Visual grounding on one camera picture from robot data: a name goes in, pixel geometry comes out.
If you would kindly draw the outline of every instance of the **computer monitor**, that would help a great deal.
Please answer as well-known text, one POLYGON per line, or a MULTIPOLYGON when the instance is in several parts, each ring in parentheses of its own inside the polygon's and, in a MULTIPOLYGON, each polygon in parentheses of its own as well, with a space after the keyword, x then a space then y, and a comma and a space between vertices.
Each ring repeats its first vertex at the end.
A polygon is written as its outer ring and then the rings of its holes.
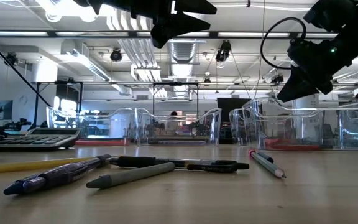
POLYGON ((248 101, 250 101, 250 99, 218 98, 218 108, 222 109, 221 122, 230 122, 230 111, 241 108, 248 101))

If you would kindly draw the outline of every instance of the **desk surface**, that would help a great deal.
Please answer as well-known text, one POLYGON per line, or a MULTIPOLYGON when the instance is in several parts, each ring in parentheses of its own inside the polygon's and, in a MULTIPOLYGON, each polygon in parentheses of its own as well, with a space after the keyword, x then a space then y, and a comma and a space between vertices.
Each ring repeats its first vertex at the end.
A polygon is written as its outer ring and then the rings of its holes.
POLYGON ((90 157, 104 153, 249 162, 237 174, 176 170, 106 190, 78 182, 26 196, 3 195, 14 180, 37 173, 0 174, 0 223, 358 223, 358 152, 268 152, 285 170, 274 178, 247 149, 213 147, 81 147, 59 152, 0 152, 0 163, 90 157))

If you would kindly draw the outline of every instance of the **black pen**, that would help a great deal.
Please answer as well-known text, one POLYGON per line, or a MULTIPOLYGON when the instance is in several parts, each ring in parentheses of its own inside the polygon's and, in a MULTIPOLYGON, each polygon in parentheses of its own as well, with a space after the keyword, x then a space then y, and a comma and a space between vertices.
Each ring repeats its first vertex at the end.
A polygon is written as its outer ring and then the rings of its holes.
POLYGON ((156 157, 115 156, 107 161, 120 167, 148 167, 167 162, 173 162, 176 169, 203 170, 215 173, 233 173, 241 169, 249 169, 249 164, 237 161, 209 159, 162 159, 156 157))
POLYGON ((17 180, 4 190, 4 194, 27 194, 37 190, 70 184, 83 177, 89 170, 106 165, 106 159, 110 157, 109 154, 105 154, 82 162, 72 162, 38 175, 17 180))

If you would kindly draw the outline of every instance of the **ceiling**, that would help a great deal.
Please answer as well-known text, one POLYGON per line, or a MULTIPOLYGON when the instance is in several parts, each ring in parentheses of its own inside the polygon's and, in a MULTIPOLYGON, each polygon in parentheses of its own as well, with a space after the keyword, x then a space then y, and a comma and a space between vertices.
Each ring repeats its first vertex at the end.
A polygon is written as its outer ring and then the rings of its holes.
MULTIPOLYGON (((294 16, 302 18, 306 11, 290 11, 293 8, 310 8, 316 0, 268 0, 263 9, 262 0, 252 1, 251 8, 243 7, 245 1, 210 0, 218 8, 218 13, 213 16, 204 16, 203 20, 211 24, 210 30, 226 32, 266 32, 274 23, 284 17, 294 16), (286 10, 273 10, 271 7, 279 7, 286 10)), ((0 1, 0 30, 109 30, 106 18, 99 17, 94 22, 83 22, 79 17, 62 17, 59 22, 49 22, 45 18, 45 11, 36 1, 0 1), (20 6, 8 6, 6 3, 20 6)), ((300 32, 301 27, 293 21, 279 25, 275 32, 300 32)), ((325 30, 315 28, 307 24, 308 32, 321 32, 325 30)), ((289 77, 287 71, 272 71, 272 67, 260 60, 259 39, 229 39, 232 45, 232 55, 228 58, 223 68, 217 68, 214 55, 221 45, 222 39, 198 39, 202 40, 197 46, 196 65, 193 67, 191 80, 202 82, 205 73, 210 73, 212 82, 240 82, 241 77, 247 82, 270 81, 269 78, 280 72, 285 79, 289 77)), ((73 76, 76 80, 93 81, 95 76, 86 67, 73 62, 67 55, 62 55, 61 46, 63 39, 51 38, 0 38, 0 46, 36 46, 48 54, 60 60, 60 65, 66 65, 71 72, 59 73, 60 76, 73 76)), ((80 46, 82 43, 89 47, 89 57, 97 61, 117 81, 134 81, 130 76, 131 61, 122 50, 123 60, 112 62, 109 58, 113 48, 121 47, 117 39, 72 39, 80 46)), ((287 57, 289 40, 267 40, 264 46, 264 54, 274 64, 287 67, 290 62, 287 57)), ((170 55, 167 45, 162 49, 154 48, 155 58, 161 68, 162 78, 171 74, 170 55)), ((40 56, 23 56, 31 63, 42 61, 40 56)), ((343 68, 336 76, 345 73, 357 72, 358 60, 349 68, 343 68)), ((358 75, 340 80, 340 82, 358 82, 358 75)))

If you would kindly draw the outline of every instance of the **cable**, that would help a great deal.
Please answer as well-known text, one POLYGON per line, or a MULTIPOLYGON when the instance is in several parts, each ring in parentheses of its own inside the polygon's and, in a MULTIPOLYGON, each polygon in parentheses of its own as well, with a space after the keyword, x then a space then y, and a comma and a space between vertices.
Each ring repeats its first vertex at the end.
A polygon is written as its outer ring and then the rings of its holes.
POLYGON ((236 65, 237 72, 239 73, 239 76, 240 76, 240 78, 241 78, 241 82, 242 82, 242 84, 244 85, 244 88, 246 89, 246 92, 247 92, 247 94, 248 94, 249 99, 251 99, 251 96, 249 95, 249 92, 248 92, 248 90, 247 90, 247 86, 246 86, 246 84, 244 83, 244 80, 242 79, 242 75, 241 75, 241 72, 240 72, 240 70, 239 70, 239 67, 237 66, 237 62, 236 62, 236 59, 234 58, 234 53, 233 53, 233 51, 231 52, 231 55, 233 56, 234 64, 236 65))
POLYGON ((301 34, 300 39, 305 39, 305 37, 306 37, 306 25, 305 25, 305 23, 304 23, 302 20, 300 20, 300 19, 298 19, 298 18, 296 18, 296 17, 287 17, 287 18, 284 18, 284 19, 282 19, 282 20, 276 22, 276 23, 266 32, 264 38, 262 39, 262 43, 260 44, 260 56, 262 57, 262 59, 263 59, 268 65, 272 66, 273 68, 282 69, 282 70, 291 70, 291 68, 288 68, 288 67, 280 67, 280 66, 277 66, 277 65, 273 64, 272 62, 269 62, 269 61, 265 58, 265 55, 264 55, 264 43, 265 43, 265 40, 266 40, 268 34, 271 33, 271 31, 272 31, 274 28, 276 28, 276 26, 280 25, 281 23, 283 23, 283 22, 285 22, 285 21, 290 21, 290 20, 296 21, 296 22, 298 22, 299 24, 301 24, 301 26, 302 26, 302 34, 301 34))
MULTIPOLYGON (((264 13, 263 13, 263 19, 262 19, 262 44, 263 45, 263 42, 264 42, 264 39, 265 37, 267 36, 267 33, 266 35, 264 35, 264 32, 265 32, 265 7, 266 5, 266 0, 264 0, 264 13)), ((259 86, 259 81, 260 81, 260 71, 262 70, 262 59, 259 58, 259 72, 258 72, 258 81, 256 83, 256 89, 255 89, 255 95, 254 95, 254 99, 256 99, 256 93, 258 92, 258 86, 259 86)))
POLYGON ((41 8, 41 6, 16 6, 16 5, 13 5, 13 4, 9 4, 9 3, 6 3, 6 2, 2 2, 0 1, 1 4, 5 4, 7 6, 12 6, 12 7, 20 7, 20 8, 26 8, 26 9, 30 9, 30 8, 41 8))

